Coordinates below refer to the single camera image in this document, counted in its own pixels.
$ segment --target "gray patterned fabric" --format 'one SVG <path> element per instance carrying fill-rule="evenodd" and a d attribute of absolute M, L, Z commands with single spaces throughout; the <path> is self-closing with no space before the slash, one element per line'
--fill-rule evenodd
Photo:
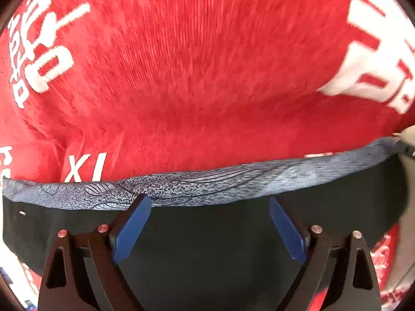
<path fill-rule="evenodd" d="M 230 203 L 320 185 L 375 166 L 393 154 L 393 138 L 331 156 L 275 160 L 200 172 L 135 176 L 121 181 L 36 183 L 4 179 L 3 195 L 49 208 L 124 210 L 139 193 L 153 206 Z"/>

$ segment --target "round rivet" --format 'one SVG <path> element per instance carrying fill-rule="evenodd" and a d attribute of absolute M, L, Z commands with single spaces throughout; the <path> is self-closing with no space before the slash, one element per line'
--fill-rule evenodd
<path fill-rule="evenodd" d="M 98 227 L 98 231 L 99 231 L 99 232 L 106 232 L 106 231 L 108 231 L 108 225 L 107 225 L 107 224 L 101 224 L 101 225 Z"/>
<path fill-rule="evenodd" d="M 320 234 L 323 231 L 323 228 L 321 228 L 319 225 L 314 225 L 311 227 L 311 231 L 315 234 Z"/>
<path fill-rule="evenodd" d="M 68 231 L 66 229 L 62 229 L 58 232 L 58 237 L 63 238 L 68 234 Z"/>
<path fill-rule="evenodd" d="M 362 238 L 362 233 L 361 233 L 360 231 L 358 231 L 358 230 L 355 230 L 355 231 L 353 232 L 353 236 L 354 236 L 355 238 Z"/>

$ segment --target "black fabric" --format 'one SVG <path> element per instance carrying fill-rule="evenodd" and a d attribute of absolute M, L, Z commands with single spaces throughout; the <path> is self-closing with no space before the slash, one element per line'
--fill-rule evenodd
<path fill-rule="evenodd" d="M 403 213 L 407 190 L 402 165 L 393 156 L 279 199 L 307 226 L 319 224 L 340 234 L 357 229 L 373 247 Z M 89 232 L 117 214 L 3 202 L 4 241 L 39 274 L 58 230 Z M 147 311 L 267 311 L 286 293 L 299 264 L 290 259 L 263 197 L 220 206 L 153 208 L 120 268 Z"/>

